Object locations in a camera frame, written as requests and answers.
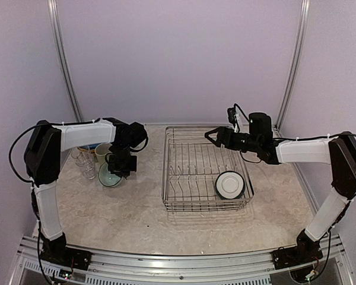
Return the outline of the green grid pattern bowl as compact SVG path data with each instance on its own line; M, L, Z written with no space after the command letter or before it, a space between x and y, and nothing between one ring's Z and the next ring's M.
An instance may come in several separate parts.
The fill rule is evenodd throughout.
M103 163L98 171L98 180L104 187L114 188L119 186L125 180L125 178L110 173L108 170L108 164Z

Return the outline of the green mug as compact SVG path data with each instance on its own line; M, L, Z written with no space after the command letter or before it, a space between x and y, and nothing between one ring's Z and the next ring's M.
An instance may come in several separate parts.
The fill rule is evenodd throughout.
M94 153L100 165L105 163L105 156L106 154L110 153L109 148L111 146L111 143L102 143L95 148Z

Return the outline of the clear glass tumbler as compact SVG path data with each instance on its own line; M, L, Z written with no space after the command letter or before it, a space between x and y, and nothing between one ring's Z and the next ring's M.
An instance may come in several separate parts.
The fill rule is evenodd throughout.
M93 160L94 161L94 156L92 153L85 152L85 151L79 151L79 149L73 148L71 150L71 157L73 158L74 162L77 160L84 161L84 160Z
M75 164L78 166L81 174L88 180L96 178L96 168L93 160L77 160Z

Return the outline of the large yellow dotted plate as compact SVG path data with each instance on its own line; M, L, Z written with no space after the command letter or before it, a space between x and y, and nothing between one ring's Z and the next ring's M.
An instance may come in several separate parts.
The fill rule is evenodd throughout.
M79 149L79 151L85 151L85 152L89 152L89 153L94 153L95 148L96 148L96 145L93 145L93 146L85 145L85 146L77 147L77 149Z

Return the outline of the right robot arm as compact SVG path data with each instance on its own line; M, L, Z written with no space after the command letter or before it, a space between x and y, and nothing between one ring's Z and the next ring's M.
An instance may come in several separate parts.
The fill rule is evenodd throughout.
M319 241L340 219L356 197L356 134L345 131L313 138L275 138L271 118L249 114L249 131L242 132L238 114L228 109L232 127L220 126L204 134L217 147L252 152L266 164L323 163L332 169L332 190L310 224L297 237L292 259L305 263L319 248Z

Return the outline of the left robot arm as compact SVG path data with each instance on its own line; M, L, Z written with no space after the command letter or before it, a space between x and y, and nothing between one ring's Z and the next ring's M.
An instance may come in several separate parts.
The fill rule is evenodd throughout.
M66 246L56 200L61 153L109 143L109 153L104 157L108 172L118 179L127 178L136 172L136 153L142 151L140 144L148 144L148 134L138 122L128 124L115 118L59 124L42 120L28 130L32 133L24 152L28 178L21 181L31 186L31 203L44 251L58 264L65 264L71 259L71 250Z

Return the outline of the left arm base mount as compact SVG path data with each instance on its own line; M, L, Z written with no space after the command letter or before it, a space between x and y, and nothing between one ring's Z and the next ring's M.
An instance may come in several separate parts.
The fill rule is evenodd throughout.
M54 240L46 238L43 234L40 235L40 238L43 242L40 253L41 260L72 269L88 270L92 253L83 249L68 247L64 233Z

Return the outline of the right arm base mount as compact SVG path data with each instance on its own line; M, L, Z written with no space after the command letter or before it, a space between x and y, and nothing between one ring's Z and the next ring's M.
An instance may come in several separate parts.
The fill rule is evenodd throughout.
M276 249L271 252L271 255L276 270L295 267L323 258L320 242L314 242L307 236L299 236L296 246Z

